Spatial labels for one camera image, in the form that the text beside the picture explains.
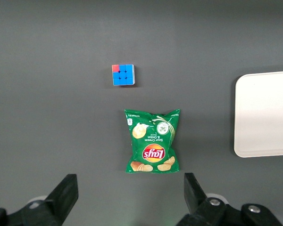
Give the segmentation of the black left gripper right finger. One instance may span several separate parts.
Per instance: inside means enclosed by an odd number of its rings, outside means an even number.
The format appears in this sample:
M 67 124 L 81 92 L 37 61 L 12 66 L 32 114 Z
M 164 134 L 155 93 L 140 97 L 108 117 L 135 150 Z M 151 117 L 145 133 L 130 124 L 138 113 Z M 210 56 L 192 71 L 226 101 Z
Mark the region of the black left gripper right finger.
M 265 206 L 247 203 L 240 210 L 205 194 L 193 173 L 184 174 L 184 198 L 189 209 L 178 226 L 281 226 Z

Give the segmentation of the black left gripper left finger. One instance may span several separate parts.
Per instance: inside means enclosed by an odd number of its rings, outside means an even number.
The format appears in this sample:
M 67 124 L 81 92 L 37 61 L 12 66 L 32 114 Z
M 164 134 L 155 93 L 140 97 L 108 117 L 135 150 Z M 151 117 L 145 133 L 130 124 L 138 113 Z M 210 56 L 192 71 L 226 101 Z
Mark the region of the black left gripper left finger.
M 0 226 L 61 226 L 78 200 L 77 175 L 68 174 L 44 199 L 8 215 L 0 208 Z

